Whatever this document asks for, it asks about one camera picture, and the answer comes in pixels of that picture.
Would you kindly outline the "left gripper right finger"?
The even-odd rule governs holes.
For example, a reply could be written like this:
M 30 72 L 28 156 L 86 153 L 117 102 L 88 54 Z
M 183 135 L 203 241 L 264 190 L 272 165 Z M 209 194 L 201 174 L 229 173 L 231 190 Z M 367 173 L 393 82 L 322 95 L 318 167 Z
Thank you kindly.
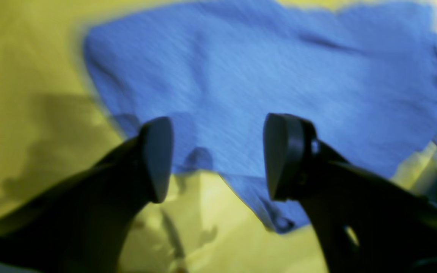
M 437 179 L 410 193 L 290 114 L 267 115 L 263 143 L 269 196 L 300 203 L 330 273 L 437 273 Z

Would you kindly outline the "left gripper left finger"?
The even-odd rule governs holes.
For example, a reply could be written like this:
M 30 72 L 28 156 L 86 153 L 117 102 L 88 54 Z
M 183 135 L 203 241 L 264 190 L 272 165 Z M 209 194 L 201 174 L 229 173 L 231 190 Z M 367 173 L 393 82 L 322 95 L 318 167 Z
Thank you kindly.
M 0 217 L 0 262 L 42 273 L 114 273 L 135 216 L 168 193 L 171 119 L 138 135 L 89 169 Z

